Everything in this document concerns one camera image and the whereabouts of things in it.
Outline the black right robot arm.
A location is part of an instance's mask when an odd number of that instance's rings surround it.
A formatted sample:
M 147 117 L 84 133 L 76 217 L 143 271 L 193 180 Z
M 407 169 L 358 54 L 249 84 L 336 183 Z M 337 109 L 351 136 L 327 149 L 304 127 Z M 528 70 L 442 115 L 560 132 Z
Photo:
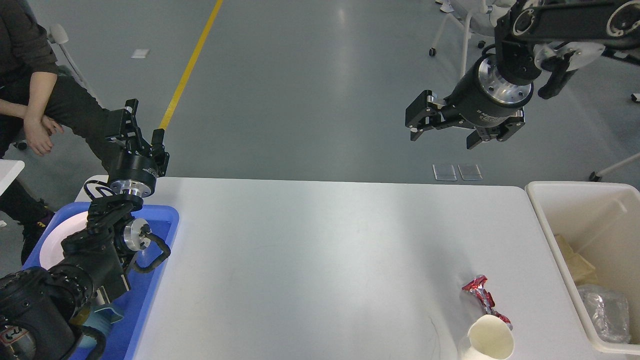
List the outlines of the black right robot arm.
M 639 48 L 637 0 L 517 0 L 494 25 L 494 42 L 441 103 L 429 89 L 407 107 L 410 140 L 430 130 L 470 129 L 468 150 L 507 141 L 525 125 L 537 94 L 557 96 L 580 68 L 605 50 Z

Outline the person's hand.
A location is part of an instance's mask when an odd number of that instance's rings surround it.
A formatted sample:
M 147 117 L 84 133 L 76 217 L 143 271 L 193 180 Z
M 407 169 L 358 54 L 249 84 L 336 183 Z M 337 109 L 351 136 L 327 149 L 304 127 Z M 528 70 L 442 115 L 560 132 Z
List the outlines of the person's hand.
M 39 157 L 48 155 L 54 147 L 51 137 L 64 133 L 64 128 L 49 116 L 26 115 L 23 130 L 29 148 Z

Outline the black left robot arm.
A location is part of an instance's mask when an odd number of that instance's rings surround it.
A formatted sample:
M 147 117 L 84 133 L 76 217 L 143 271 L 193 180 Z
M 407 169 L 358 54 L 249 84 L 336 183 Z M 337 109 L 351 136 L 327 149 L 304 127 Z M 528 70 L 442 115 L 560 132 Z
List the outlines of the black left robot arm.
M 88 360 L 99 360 L 106 335 L 80 322 L 92 301 L 106 305 L 130 291 L 128 273 L 154 271 L 171 254 L 166 241 L 151 231 L 142 209 L 157 179 L 164 177 L 170 155 L 163 145 L 165 131 L 155 129 L 151 142 L 137 125 L 138 100 L 110 111 L 103 136 L 118 146 L 107 181 L 84 184 L 90 198 L 85 228 L 61 242 L 62 260 L 45 269 L 32 266 L 1 280 L 1 327 L 18 330 L 19 360 L 68 360 L 89 337 L 96 342 Z

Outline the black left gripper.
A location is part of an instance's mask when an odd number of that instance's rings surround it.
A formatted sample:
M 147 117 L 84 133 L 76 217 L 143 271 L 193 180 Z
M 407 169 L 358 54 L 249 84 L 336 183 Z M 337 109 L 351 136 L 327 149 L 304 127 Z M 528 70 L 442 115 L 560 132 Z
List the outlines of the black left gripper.
M 170 154 L 163 144 L 165 130 L 154 129 L 147 143 L 137 124 L 139 101 L 125 101 L 125 107 L 110 111 L 103 126 L 103 137 L 119 146 L 109 170 L 107 184 L 115 194 L 149 197 L 154 194 L 157 179 L 166 176 Z

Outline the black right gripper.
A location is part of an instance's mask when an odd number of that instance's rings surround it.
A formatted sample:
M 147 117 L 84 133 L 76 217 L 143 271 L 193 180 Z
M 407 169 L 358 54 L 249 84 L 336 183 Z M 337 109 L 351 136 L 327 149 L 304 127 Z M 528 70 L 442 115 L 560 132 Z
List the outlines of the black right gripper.
M 532 83 L 509 82 L 498 69 L 494 54 L 482 55 L 455 85 L 445 104 L 435 102 L 430 89 L 422 91 L 405 111 L 410 141 L 423 132 L 450 127 L 473 129 L 467 150 L 483 142 L 505 142 L 525 126 L 524 107 L 533 96 Z

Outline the person's bare forearm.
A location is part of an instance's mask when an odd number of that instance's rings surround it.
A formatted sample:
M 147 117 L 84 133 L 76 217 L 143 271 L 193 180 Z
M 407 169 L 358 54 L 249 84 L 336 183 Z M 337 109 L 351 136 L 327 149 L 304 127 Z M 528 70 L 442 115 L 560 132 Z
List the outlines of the person's bare forearm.
M 58 75 L 48 71 L 34 71 L 29 78 L 29 98 L 27 105 L 1 101 L 3 116 L 20 117 L 26 125 L 40 125 L 50 100 Z

